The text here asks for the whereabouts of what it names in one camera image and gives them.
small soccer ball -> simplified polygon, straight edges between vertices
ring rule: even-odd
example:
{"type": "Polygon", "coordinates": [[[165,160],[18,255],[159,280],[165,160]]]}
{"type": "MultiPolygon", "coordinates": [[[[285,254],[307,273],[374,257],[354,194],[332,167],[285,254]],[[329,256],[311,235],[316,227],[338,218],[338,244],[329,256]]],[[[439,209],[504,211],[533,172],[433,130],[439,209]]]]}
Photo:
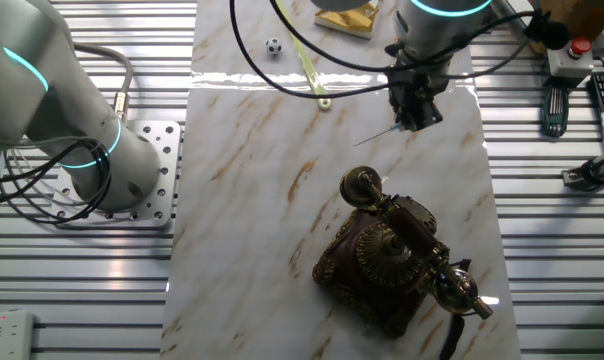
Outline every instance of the small soccer ball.
{"type": "Polygon", "coordinates": [[[266,42],[266,52],[270,55],[277,55],[282,51],[282,43],[280,40],[273,38],[266,42]]]}

tabletop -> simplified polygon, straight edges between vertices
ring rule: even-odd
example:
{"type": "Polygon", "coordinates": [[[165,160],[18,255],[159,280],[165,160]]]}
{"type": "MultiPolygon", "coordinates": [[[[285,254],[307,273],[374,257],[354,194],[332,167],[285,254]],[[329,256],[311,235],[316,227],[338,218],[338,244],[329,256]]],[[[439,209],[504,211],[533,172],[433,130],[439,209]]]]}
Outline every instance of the tabletop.
{"type": "MultiPolygon", "coordinates": [[[[380,173],[385,192],[426,206],[451,260],[473,259],[481,295],[499,301],[488,320],[467,318],[454,359],[520,359],[474,82],[452,81],[436,97],[442,123],[354,148],[393,123],[388,93],[335,99],[324,112],[316,101],[270,89],[242,58],[228,6],[198,3],[162,359],[436,359],[451,316],[433,298],[391,341],[311,277],[352,211],[338,182],[359,165],[380,173]]],[[[290,12],[302,33],[336,56],[385,65],[393,4],[381,6],[370,41],[313,25],[310,2],[294,2],[290,12]]],[[[268,2],[237,7],[259,66],[304,90],[295,48],[268,2]],[[265,51],[272,37],[283,43],[277,57],[265,51]]],[[[384,81],[311,58],[329,91],[384,81]]],[[[451,72],[470,71],[468,51],[460,52],[451,72]]]]}

wire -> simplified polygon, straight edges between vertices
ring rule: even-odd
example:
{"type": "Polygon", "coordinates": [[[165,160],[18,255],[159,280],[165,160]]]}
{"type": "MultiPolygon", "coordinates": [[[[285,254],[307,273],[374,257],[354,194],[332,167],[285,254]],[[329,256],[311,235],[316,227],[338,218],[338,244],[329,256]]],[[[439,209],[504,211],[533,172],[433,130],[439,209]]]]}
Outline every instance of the wire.
{"type": "MultiPolygon", "coordinates": [[[[423,60],[421,62],[418,62],[418,63],[413,63],[413,64],[409,64],[409,65],[405,65],[405,66],[398,66],[398,67],[378,67],[378,68],[368,67],[369,69],[367,70],[367,69],[364,69],[364,67],[362,67],[361,65],[352,64],[352,63],[348,63],[346,61],[337,59],[334,56],[326,53],[322,49],[319,49],[318,47],[316,47],[315,45],[313,45],[311,42],[309,42],[308,40],[306,40],[301,34],[299,34],[295,30],[295,28],[287,21],[286,17],[284,16],[284,14],[282,14],[282,11],[277,6],[277,3],[275,2],[275,0],[270,0],[270,1],[271,1],[271,4],[272,4],[274,10],[278,14],[278,17],[280,17],[280,20],[282,20],[282,22],[287,27],[287,29],[289,29],[289,31],[296,38],[298,38],[300,40],[300,42],[302,42],[303,44],[305,44],[306,46],[308,46],[311,50],[317,52],[318,54],[320,54],[320,55],[322,55],[324,57],[327,57],[327,59],[329,59],[331,61],[334,61],[336,63],[342,64],[344,66],[355,68],[356,70],[375,71],[375,72],[394,72],[394,71],[410,70],[410,69],[417,68],[418,66],[423,66],[425,64],[429,64],[430,62],[432,62],[434,60],[438,60],[440,57],[442,57],[442,56],[450,53],[453,50],[457,50],[460,47],[463,48],[463,47],[467,46],[472,39],[476,38],[477,36],[483,34],[484,32],[486,32],[486,31],[488,31],[488,30],[490,30],[490,29],[492,29],[492,28],[494,28],[494,27],[496,27],[498,25],[501,25],[501,24],[506,23],[508,21],[512,21],[514,19],[519,19],[519,18],[525,17],[525,16],[533,16],[533,15],[536,14],[536,12],[534,12],[534,11],[526,11],[526,12],[521,12],[521,13],[517,13],[517,14],[513,14],[513,15],[510,15],[510,16],[506,16],[504,18],[501,18],[501,19],[499,19],[497,21],[494,21],[494,22],[492,22],[490,24],[487,24],[487,25],[483,26],[482,28],[480,28],[476,32],[472,33],[467,39],[459,41],[458,43],[452,44],[449,47],[445,48],[444,50],[440,51],[439,53],[434,54],[434,55],[428,57],[427,59],[425,59],[425,60],[423,60]]],[[[407,84],[406,81],[395,81],[395,82],[389,82],[387,84],[370,86],[370,87],[366,87],[366,88],[363,88],[363,89],[352,90],[352,91],[345,91],[345,92],[333,93],[333,94],[326,94],[326,95],[315,95],[315,94],[308,94],[308,93],[302,93],[302,92],[297,92],[297,91],[289,90],[289,89],[281,86],[280,84],[276,83],[275,81],[271,80],[255,64],[255,62],[253,61],[253,59],[249,55],[248,51],[246,50],[246,47],[244,46],[244,42],[242,41],[242,36],[240,35],[240,31],[239,31],[239,28],[238,28],[237,17],[236,17],[236,11],[235,11],[236,10],[235,9],[235,0],[229,0],[229,8],[230,8],[231,27],[233,28],[233,34],[235,36],[235,40],[236,40],[236,42],[238,44],[238,47],[240,48],[240,51],[242,52],[242,55],[244,56],[244,59],[247,61],[247,63],[253,69],[253,71],[256,74],[258,74],[258,76],[260,76],[267,84],[271,85],[275,89],[277,89],[277,90],[279,90],[279,91],[281,91],[281,92],[283,92],[285,94],[292,95],[292,96],[297,96],[297,97],[301,97],[301,98],[305,98],[305,99],[315,99],[315,100],[317,100],[317,99],[337,99],[337,98],[348,97],[348,96],[353,96],[353,95],[360,95],[360,94],[364,94],[364,93],[368,93],[368,92],[373,92],[373,91],[379,91],[379,90],[383,90],[383,89],[389,88],[391,86],[407,84]]],[[[517,56],[517,53],[515,53],[514,55],[511,55],[510,58],[514,58],[515,56],[517,56]]]]}
{"type": "Polygon", "coordinates": [[[503,68],[504,66],[506,66],[506,64],[510,63],[513,59],[515,59],[521,52],[522,50],[524,50],[524,48],[529,44],[529,40],[526,39],[524,40],[520,46],[518,46],[518,48],[511,54],[509,55],[509,57],[507,57],[506,59],[502,60],[500,63],[486,69],[486,70],[482,70],[482,71],[478,71],[478,72],[474,72],[471,74],[466,74],[466,75],[450,75],[450,74],[439,74],[439,73],[430,73],[430,72],[426,72],[426,71],[421,71],[420,69],[415,69],[412,70],[418,74],[425,74],[425,75],[429,75],[429,76],[433,76],[433,77],[438,77],[438,78],[445,78],[445,79],[450,79],[450,80],[464,80],[464,79],[472,79],[472,78],[476,78],[476,77],[480,77],[480,76],[484,76],[484,75],[488,75],[488,74],[492,74],[495,71],[503,68]]]}
{"type": "MultiPolygon", "coordinates": [[[[88,217],[88,215],[91,212],[93,212],[100,205],[100,203],[104,200],[104,198],[106,197],[106,194],[109,190],[110,184],[111,184],[111,168],[110,168],[110,161],[108,158],[108,152],[106,151],[106,148],[102,144],[98,143],[98,145],[99,145],[98,146],[99,151],[95,151],[98,148],[96,146],[90,147],[90,146],[88,146],[88,144],[84,145],[84,146],[87,149],[91,150],[91,154],[94,157],[96,163],[98,164],[97,168],[98,168],[98,186],[99,186],[99,188],[98,188],[98,191],[96,192],[96,194],[93,197],[91,197],[89,200],[87,200],[86,207],[83,210],[81,210],[80,212],[78,212],[77,214],[75,214],[71,217],[68,217],[68,218],[59,216],[57,214],[52,214],[52,213],[46,211],[45,209],[43,209],[40,205],[35,203],[29,197],[23,196],[23,198],[29,204],[31,204],[35,209],[37,209],[41,214],[43,214],[45,216],[49,216],[54,219],[54,220],[42,220],[42,219],[38,219],[36,216],[26,214],[19,207],[17,207],[15,204],[13,204],[13,202],[11,200],[7,200],[7,203],[19,215],[23,216],[24,218],[26,218],[32,222],[39,223],[39,224],[60,225],[60,224],[68,223],[70,221],[88,217]]],[[[4,152],[3,155],[4,155],[5,162],[7,164],[9,164],[9,159],[8,159],[7,153],[4,152]]],[[[10,168],[10,166],[7,166],[7,170],[9,171],[10,174],[12,174],[12,169],[10,168]]],[[[20,188],[17,181],[14,181],[14,184],[15,184],[16,188],[18,188],[18,189],[20,188]]],[[[0,192],[4,197],[7,196],[6,190],[4,189],[4,186],[2,184],[0,184],[0,192]]]]}
{"type": "MultiPolygon", "coordinates": [[[[41,165],[41,166],[35,168],[35,170],[36,170],[35,172],[29,171],[29,172],[26,172],[23,175],[19,175],[19,176],[14,175],[14,176],[5,176],[5,177],[0,178],[0,184],[1,184],[3,182],[26,179],[32,175],[34,176],[34,178],[31,181],[29,181],[25,187],[18,189],[15,193],[3,194],[2,196],[0,196],[0,204],[24,194],[27,190],[29,190],[30,188],[35,186],[35,184],[38,181],[40,181],[44,177],[44,175],[46,175],[46,173],[49,172],[58,162],[60,162],[62,159],[64,159],[64,157],[66,157],[69,153],[71,153],[73,150],[77,149],[80,146],[86,147],[90,151],[90,153],[94,156],[96,156],[95,155],[96,146],[99,146],[102,148],[104,147],[103,145],[100,145],[99,142],[97,142],[95,140],[81,140],[81,141],[78,141],[78,142],[74,143],[73,145],[67,147],[64,151],[62,151],[60,154],[58,154],[57,156],[55,156],[54,158],[52,158],[51,160],[46,162],[44,165],[41,165]]],[[[104,157],[108,160],[108,154],[100,155],[100,156],[104,157]]]]}
{"type": "Polygon", "coordinates": [[[49,160],[48,162],[46,162],[44,165],[38,166],[37,168],[35,168],[31,171],[28,171],[26,173],[23,173],[22,175],[3,176],[0,178],[0,183],[9,182],[9,181],[13,181],[13,180],[26,179],[26,178],[31,177],[36,174],[38,174],[37,176],[42,175],[42,174],[46,173],[47,171],[51,170],[51,168],[53,168],[53,166],[55,166],[55,164],[57,164],[60,160],[64,159],[64,157],[67,156],[68,154],[70,154],[73,150],[75,150],[78,147],[80,147],[81,145],[83,145],[83,143],[86,141],[89,141],[89,140],[81,140],[81,141],[76,142],[75,144],[67,147],[64,151],[62,151],[56,157],[54,157],[51,160],[49,160]]]}
{"type": "Polygon", "coordinates": [[[131,65],[131,60],[129,60],[129,58],[115,50],[111,50],[97,45],[73,43],[73,47],[77,51],[110,57],[124,65],[126,69],[126,74],[124,75],[124,83],[122,83],[122,88],[120,89],[120,92],[129,92],[129,89],[131,88],[131,81],[133,80],[133,65],[131,65]]]}
{"type": "Polygon", "coordinates": [[[305,99],[316,99],[316,100],[317,99],[337,99],[337,98],[341,98],[341,97],[347,97],[347,96],[364,94],[364,93],[372,92],[372,91],[378,91],[378,90],[386,89],[392,85],[400,85],[400,84],[405,83],[405,82],[387,83],[387,84],[371,86],[371,87],[367,87],[367,88],[359,89],[359,90],[345,91],[345,92],[341,92],[341,93],[326,94],[326,95],[307,94],[307,93],[301,93],[301,92],[289,90],[289,89],[281,86],[280,84],[276,83],[275,81],[271,80],[266,74],[264,74],[262,72],[262,70],[260,70],[260,68],[253,61],[253,59],[251,59],[251,56],[249,55],[248,51],[246,50],[246,47],[244,46],[244,42],[242,41],[242,36],[240,35],[240,30],[238,29],[238,22],[237,22],[237,18],[235,16],[235,0],[229,0],[229,6],[231,8],[231,27],[233,28],[233,34],[235,35],[235,40],[238,43],[238,46],[240,48],[240,51],[242,52],[242,55],[244,56],[244,59],[249,64],[249,66],[251,66],[253,71],[255,71],[255,73],[258,74],[258,76],[260,76],[267,84],[273,86],[274,88],[280,90],[281,92],[283,92],[285,94],[293,95],[293,96],[297,96],[297,97],[301,97],[301,98],[305,98],[305,99]]]}
{"type": "MultiPolygon", "coordinates": [[[[277,0],[269,0],[271,2],[271,6],[273,7],[273,10],[275,11],[275,13],[278,15],[278,17],[280,18],[280,21],[282,21],[282,23],[284,24],[284,26],[289,30],[289,32],[291,32],[291,34],[293,34],[293,36],[295,36],[298,40],[300,40],[301,43],[303,43],[304,45],[306,45],[309,49],[315,51],[316,53],[318,53],[319,55],[322,55],[323,57],[325,57],[327,60],[332,61],[336,64],[354,69],[354,70],[360,70],[360,71],[369,71],[369,72],[396,72],[396,71],[405,71],[405,70],[411,70],[411,69],[415,69],[417,67],[420,66],[428,66],[431,65],[430,63],[434,60],[439,59],[440,57],[447,55],[448,53],[450,53],[451,51],[454,50],[458,50],[461,48],[466,47],[471,40],[475,39],[476,37],[484,34],[485,32],[495,28],[498,25],[504,24],[506,22],[515,20],[515,19],[519,19],[522,17],[527,17],[527,16],[534,16],[537,13],[535,11],[523,11],[520,13],[516,13],[516,14],[512,14],[509,16],[505,16],[501,19],[498,19],[494,22],[491,22],[483,27],[481,27],[479,30],[471,33],[469,36],[467,36],[464,40],[460,40],[454,44],[451,44],[450,46],[446,47],[445,49],[443,49],[442,51],[431,55],[429,57],[427,57],[426,59],[413,63],[413,64],[407,64],[407,65],[403,65],[403,66],[397,66],[397,67],[372,67],[372,66],[365,66],[365,65],[358,65],[358,64],[353,64],[350,63],[348,61],[345,60],[341,60],[329,53],[327,53],[326,51],[320,49],[319,47],[315,46],[313,43],[311,43],[309,40],[307,40],[306,38],[304,38],[304,36],[302,36],[302,34],[300,34],[295,27],[293,27],[293,25],[287,20],[286,16],[284,16],[284,13],[282,13],[282,10],[280,10],[280,7],[277,4],[277,0]]],[[[235,12],[235,8],[234,5],[231,6],[231,12],[232,12],[232,21],[233,21],[233,13],[235,12]]]]}
{"type": "MultiPolygon", "coordinates": [[[[22,164],[20,162],[20,159],[18,158],[18,154],[20,155],[19,157],[22,158],[22,160],[24,161],[24,163],[26,164],[26,166],[28,168],[30,168],[30,169],[34,168],[33,166],[31,166],[31,164],[29,163],[29,160],[27,160],[26,157],[24,157],[24,154],[22,154],[22,152],[20,150],[11,149],[10,152],[11,152],[11,156],[13,157],[13,159],[15,161],[16,168],[18,169],[18,172],[20,174],[23,174],[24,171],[22,171],[22,164]]],[[[10,159],[8,159],[8,157],[5,157],[5,163],[7,164],[7,168],[9,168],[10,159]]],[[[62,191],[56,189],[55,186],[50,185],[44,179],[40,180],[40,183],[42,185],[46,186],[49,190],[53,191],[54,193],[57,193],[58,195],[60,195],[60,196],[62,196],[64,198],[67,198],[68,200],[72,201],[70,203],[66,203],[64,201],[56,200],[53,196],[45,194],[43,191],[41,191],[40,189],[38,189],[37,186],[33,187],[33,190],[35,190],[35,192],[37,192],[41,196],[47,198],[48,201],[50,201],[50,202],[52,202],[54,204],[58,204],[58,205],[62,205],[62,206],[81,206],[81,205],[88,204],[88,201],[74,201],[69,196],[67,196],[66,194],[64,194],[62,191]]]]}

blue led ring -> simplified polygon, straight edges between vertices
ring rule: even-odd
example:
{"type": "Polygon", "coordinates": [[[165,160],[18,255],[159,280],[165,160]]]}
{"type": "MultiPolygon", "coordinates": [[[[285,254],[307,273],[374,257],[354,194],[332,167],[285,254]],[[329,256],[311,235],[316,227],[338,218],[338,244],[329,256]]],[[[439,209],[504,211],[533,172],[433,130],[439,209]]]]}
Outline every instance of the blue led ring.
{"type": "Polygon", "coordinates": [[[35,75],[35,77],[37,77],[38,80],[40,80],[42,85],[44,85],[44,92],[49,92],[49,83],[46,82],[46,79],[44,78],[42,73],[38,71],[38,69],[36,69],[28,61],[24,60],[20,55],[14,53],[13,51],[11,51],[7,48],[4,48],[4,52],[11,58],[11,60],[13,60],[13,62],[16,62],[16,63],[24,66],[25,68],[29,69],[33,73],[33,75],[35,75]]]}
{"type": "MultiPolygon", "coordinates": [[[[115,150],[115,147],[118,145],[118,142],[120,141],[120,135],[122,134],[122,123],[120,123],[120,121],[116,120],[118,122],[118,136],[115,138],[115,141],[113,142],[113,146],[111,146],[111,148],[109,149],[109,152],[107,152],[107,155],[110,155],[113,150],[115,150]]],[[[86,168],[89,166],[93,166],[96,164],[96,161],[93,160],[90,163],[84,164],[84,165],[64,165],[62,163],[60,163],[60,165],[62,165],[63,167],[67,168],[67,169],[82,169],[82,168],[86,168]]]]}
{"type": "Polygon", "coordinates": [[[491,1],[492,0],[487,0],[484,4],[478,6],[474,9],[463,10],[463,11],[445,11],[445,10],[439,10],[439,9],[432,8],[428,5],[425,5],[420,0],[411,0],[411,2],[415,6],[428,12],[429,14],[433,14],[433,15],[437,15],[437,16],[444,16],[444,17],[462,17],[462,16],[468,16],[471,14],[475,14],[476,12],[481,11],[482,9],[489,6],[489,4],[491,4],[491,1]]]}

red button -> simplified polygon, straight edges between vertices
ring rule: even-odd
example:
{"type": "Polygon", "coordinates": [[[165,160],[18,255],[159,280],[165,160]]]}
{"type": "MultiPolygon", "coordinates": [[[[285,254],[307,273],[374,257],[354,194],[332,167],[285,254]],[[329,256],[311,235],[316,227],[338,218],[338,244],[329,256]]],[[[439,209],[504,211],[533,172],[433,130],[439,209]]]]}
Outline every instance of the red button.
{"type": "Polygon", "coordinates": [[[571,51],[575,55],[582,55],[591,50],[591,42],[585,37],[575,38],[571,44],[571,51]]]}

